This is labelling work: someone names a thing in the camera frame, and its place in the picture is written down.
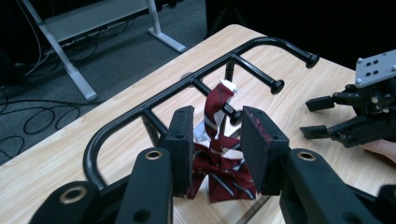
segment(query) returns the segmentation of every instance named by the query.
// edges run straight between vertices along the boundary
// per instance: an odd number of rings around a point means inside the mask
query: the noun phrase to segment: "table surface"
[[[97,106],[59,132],[23,152],[0,167],[0,217],[2,223],[27,223],[36,209],[60,186],[85,180],[82,155],[92,136],[104,125],[150,96],[165,90],[184,75],[216,60],[251,38],[262,36],[247,28],[231,25],[188,50],[125,91]],[[234,70],[233,82],[238,93],[230,104],[241,109],[249,105],[266,112],[290,139],[291,148],[318,152],[349,185],[376,195],[383,184],[396,184],[395,165],[360,147],[344,148],[330,139],[306,140],[299,127],[324,124],[333,126],[355,116],[350,106],[337,105],[320,112],[309,112],[305,102],[342,91],[353,83],[355,72],[320,59],[312,69],[285,50],[262,46],[248,51],[243,58],[274,79],[286,82],[283,91],[272,95],[269,88],[240,67]],[[224,77],[225,67],[204,78],[214,88]],[[189,88],[154,108],[154,113],[169,125],[173,112],[193,105],[194,125],[203,119],[205,97]],[[236,127],[228,125],[226,133]],[[99,167],[107,183],[131,173],[137,154],[152,147],[141,120],[136,120],[111,135],[99,154]],[[272,197],[263,207],[257,201],[236,200],[209,203],[204,184],[194,200],[175,198],[174,223],[245,223],[247,212],[260,209],[248,223],[284,222],[279,197]]]

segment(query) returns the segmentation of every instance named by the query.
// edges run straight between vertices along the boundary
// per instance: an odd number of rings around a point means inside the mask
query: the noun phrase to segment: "gripper jaw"
[[[334,108],[334,102],[331,96],[315,98],[307,101],[305,104],[311,112],[322,109]]]

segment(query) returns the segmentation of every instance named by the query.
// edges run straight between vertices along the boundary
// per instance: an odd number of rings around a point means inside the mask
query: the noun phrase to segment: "maroon patterned fabric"
[[[256,198],[256,189],[245,160],[222,157],[224,148],[239,149],[238,139],[218,133],[219,123],[215,119],[216,114],[231,97],[233,97],[233,92],[219,84],[206,98],[205,131],[211,140],[209,148],[197,143],[194,144],[195,152],[189,198],[195,197],[207,175],[209,176],[211,203]]]

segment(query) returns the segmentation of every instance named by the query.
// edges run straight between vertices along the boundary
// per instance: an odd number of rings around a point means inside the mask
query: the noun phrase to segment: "black metal frame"
[[[257,78],[259,81],[263,82],[265,85],[271,88],[272,94],[279,93],[284,87],[283,80],[274,80],[265,74],[262,70],[249,63],[245,59],[241,57],[241,55],[250,49],[253,49],[257,46],[262,45],[271,45],[280,47],[292,55],[296,56],[303,62],[305,62],[305,66],[307,68],[312,68],[319,60],[319,56],[316,54],[308,53],[302,49],[299,49],[292,45],[291,43],[275,38],[275,37],[257,37],[249,40],[245,44],[240,47],[231,50],[225,55],[219,57],[214,62],[209,63],[208,65],[202,67],[198,71],[190,74],[189,76],[181,79],[178,83],[172,85],[166,90],[156,94],[155,96],[148,99],[146,102],[136,106],[135,108],[127,111],[123,115],[118,118],[112,120],[103,128],[101,128],[90,140],[89,144],[86,147],[84,158],[83,158],[83,167],[85,176],[87,176],[88,180],[95,184],[99,189],[103,189],[106,186],[105,180],[101,177],[98,167],[97,167],[97,156],[99,154],[99,150],[102,144],[107,140],[107,138],[113,134],[118,129],[122,128],[126,124],[142,117],[144,119],[144,123],[148,130],[148,134],[153,141],[154,146],[157,146],[160,136],[166,135],[167,129],[165,125],[161,123],[161,121],[152,113],[152,109],[176,95],[178,92],[183,91],[184,89],[193,86],[198,91],[200,91],[203,95],[208,95],[210,93],[210,89],[201,81],[202,78],[209,75],[216,69],[226,65],[226,73],[225,78],[228,80],[233,79],[233,69],[237,64],[247,70],[251,75]],[[231,123],[237,123],[238,120],[241,119],[241,112],[233,109],[232,106],[226,104],[222,110],[225,112],[227,116],[230,117]]]

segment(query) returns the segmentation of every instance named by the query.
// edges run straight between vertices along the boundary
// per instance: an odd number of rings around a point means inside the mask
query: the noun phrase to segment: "black tubular bar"
[[[200,79],[209,75],[226,63],[237,62],[243,68],[247,69],[249,73],[253,74],[254,77],[257,77],[261,82],[264,82],[264,84],[268,85],[271,88],[271,92],[273,94],[278,93],[283,87],[283,80],[272,79],[260,69],[256,68],[255,66],[246,62],[240,57],[241,54],[249,51],[250,49],[262,45],[276,46],[286,50],[287,52],[291,53],[292,55],[305,62],[305,66],[307,68],[312,68],[319,60],[319,56],[317,54],[311,54],[302,49],[299,49],[283,39],[265,36],[249,40],[238,48],[233,49],[225,55],[217,58],[214,62],[207,64],[196,72],[191,73],[189,76],[181,79],[179,82],[175,83],[169,88],[149,98],[146,102],[141,103],[140,105],[125,112],[118,118],[110,121],[98,132],[96,132],[88,143],[83,157],[83,168],[87,179],[95,184],[99,189],[103,189],[106,186],[106,182],[101,177],[98,170],[97,157],[102,144],[111,134],[113,134],[123,126],[127,125],[128,123],[134,121],[135,119],[138,119],[142,115],[146,116],[146,119],[150,121],[152,126],[159,129],[158,131],[160,134],[166,133],[166,128],[163,126],[163,124],[161,124],[161,122],[158,120],[158,118],[155,117],[154,114],[148,113],[148,111],[151,111],[152,108],[160,105],[167,99],[188,88],[190,85],[193,85],[204,95],[208,95],[210,93],[210,89],[204,83],[202,83]],[[233,75],[229,74],[230,72],[232,71],[229,70],[226,76],[232,77]],[[230,105],[226,106],[228,108],[228,110],[225,111],[227,115],[237,114]]]

